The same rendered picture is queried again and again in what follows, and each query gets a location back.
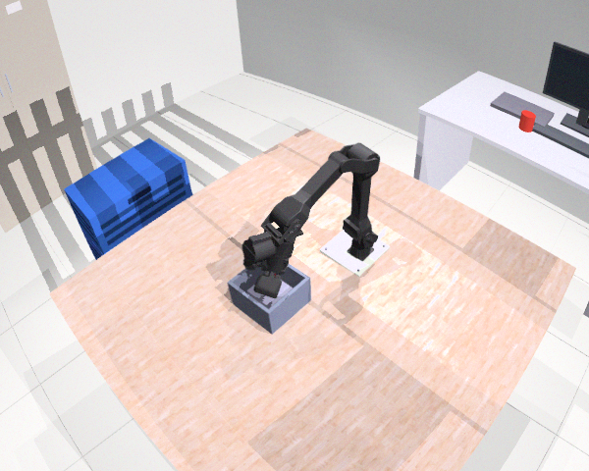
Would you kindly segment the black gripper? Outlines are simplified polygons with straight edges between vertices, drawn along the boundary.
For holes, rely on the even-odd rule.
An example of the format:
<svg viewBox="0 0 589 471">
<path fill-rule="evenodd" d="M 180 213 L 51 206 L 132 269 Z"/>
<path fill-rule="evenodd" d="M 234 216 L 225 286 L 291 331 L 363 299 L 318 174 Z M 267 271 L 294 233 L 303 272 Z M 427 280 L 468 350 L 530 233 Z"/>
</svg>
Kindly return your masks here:
<svg viewBox="0 0 589 471">
<path fill-rule="evenodd" d="M 285 274 L 288 268 L 289 260 L 292 257 L 292 253 L 288 256 L 272 256 L 267 258 L 267 270 L 265 275 L 260 274 L 255 282 L 254 290 L 260 294 L 276 298 L 281 288 L 282 281 L 281 275 Z M 276 274 L 276 275 L 275 275 Z"/>
</svg>

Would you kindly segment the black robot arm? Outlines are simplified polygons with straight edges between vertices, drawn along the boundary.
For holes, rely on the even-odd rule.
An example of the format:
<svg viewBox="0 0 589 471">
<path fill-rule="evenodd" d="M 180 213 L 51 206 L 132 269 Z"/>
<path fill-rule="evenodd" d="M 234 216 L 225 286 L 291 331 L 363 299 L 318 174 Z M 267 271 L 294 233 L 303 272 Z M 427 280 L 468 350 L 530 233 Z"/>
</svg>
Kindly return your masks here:
<svg viewBox="0 0 589 471">
<path fill-rule="evenodd" d="M 343 220 L 343 230 L 352 238 L 347 253 L 364 262 L 374 251 L 372 246 L 378 239 L 372 232 L 368 212 L 371 181 L 380 162 L 380 156 L 362 143 L 333 151 L 298 192 L 286 196 L 273 208 L 260 226 L 264 233 L 252 235 L 241 244 L 245 269 L 254 271 L 261 267 L 261 271 L 266 272 L 267 258 L 275 254 L 290 255 L 295 239 L 304 234 L 301 228 L 312 206 L 347 172 L 353 173 L 350 214 Z M 280 228 L 276 229 L 273 222 Z"/>
</svg>

